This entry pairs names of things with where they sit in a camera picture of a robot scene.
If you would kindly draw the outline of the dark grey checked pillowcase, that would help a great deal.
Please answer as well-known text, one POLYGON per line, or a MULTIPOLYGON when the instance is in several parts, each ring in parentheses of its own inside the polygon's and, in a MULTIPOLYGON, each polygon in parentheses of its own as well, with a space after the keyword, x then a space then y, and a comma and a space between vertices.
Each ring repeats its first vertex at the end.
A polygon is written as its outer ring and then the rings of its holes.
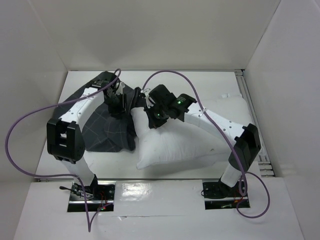
POLYGON ((81 128, 85 150, 88 152, 133 151, 137 135, 130 109, 136 104, 142 107, 143 102, 138 100, 140 88, 125 86, 123 92, 127 101, 123 117, 112 117, 109 114, 102 91, 82 86, 55 108, 52 118, 66 123, 75 121, 81 128))

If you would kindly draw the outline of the white pillow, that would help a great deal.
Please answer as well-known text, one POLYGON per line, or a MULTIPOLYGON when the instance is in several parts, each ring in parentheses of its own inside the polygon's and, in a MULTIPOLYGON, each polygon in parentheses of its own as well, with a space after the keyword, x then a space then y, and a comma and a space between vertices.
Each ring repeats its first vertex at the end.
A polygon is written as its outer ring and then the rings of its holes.
POLYGON ((132 108, 138 138, 138 170, 180 172, 227 162, 231 149, 220 134, 211 135, 192 124, 169 119, 159 128, 149 128, 143 107, 132 108))

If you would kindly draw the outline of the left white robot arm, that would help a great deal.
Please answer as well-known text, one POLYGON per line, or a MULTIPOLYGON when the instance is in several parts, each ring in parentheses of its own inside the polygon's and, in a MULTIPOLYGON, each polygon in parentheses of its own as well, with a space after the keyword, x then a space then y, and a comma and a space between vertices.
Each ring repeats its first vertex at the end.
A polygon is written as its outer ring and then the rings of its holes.
POLYGON ((75 183, 81 186, 81 194, 88 200, 97 197, 100 187, 84 157, 82 130, 102 104, 114 118, 126 113, 127 96, 123 92, 125 85, 119 79, 120 73, 119 69, 115 73, 105 71, 90 80, 80 99, 72 101, 73 105, 66 113, 51 118, 46 124, 48 153, 67 168, 75 183))

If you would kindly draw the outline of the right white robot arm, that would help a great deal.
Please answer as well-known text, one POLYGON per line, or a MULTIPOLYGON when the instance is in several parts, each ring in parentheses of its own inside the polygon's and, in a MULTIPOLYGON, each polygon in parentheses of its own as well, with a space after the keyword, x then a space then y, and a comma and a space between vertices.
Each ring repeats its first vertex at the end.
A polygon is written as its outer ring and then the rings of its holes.
POLYGON ((228 120, 204 108, 198 99, 185 93, 175 96, 163 84, 154 89, 143 89, 141 94, 146 101, 144 111, 151 129, 161 127, 168 119, 179 120, 222 137, 232 147, 228 165, 218 184, 220 194, 230 196, 262 148, 258 128, 251 123, 241 125, 228 120))

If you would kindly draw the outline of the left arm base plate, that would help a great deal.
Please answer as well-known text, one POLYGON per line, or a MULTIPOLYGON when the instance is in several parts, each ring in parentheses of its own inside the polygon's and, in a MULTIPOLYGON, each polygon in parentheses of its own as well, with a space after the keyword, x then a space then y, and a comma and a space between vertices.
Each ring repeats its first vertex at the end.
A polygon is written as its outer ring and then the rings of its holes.
MULTIPOLYGON (((67 212, 80 213, 85 212, 84 193, 80 185, 73 183, 70 188, 67 212)), ((95 193, 85 190, 88 212, 96 212, 100 209, 101 212, 114 211, 115 199, 115 183, 99 184, 95 193)))

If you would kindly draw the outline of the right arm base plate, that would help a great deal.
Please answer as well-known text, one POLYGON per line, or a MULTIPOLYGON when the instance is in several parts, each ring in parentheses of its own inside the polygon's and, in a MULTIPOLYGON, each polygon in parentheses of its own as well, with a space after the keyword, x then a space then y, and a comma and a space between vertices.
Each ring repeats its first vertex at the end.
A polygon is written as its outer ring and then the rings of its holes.
POLYGON ((239 183, 229 187, 220 181, 204 181, 201 196, 204 198, 206 210, 225 210, 250 208, 248 195, 242 196, 239 192, 239 183))

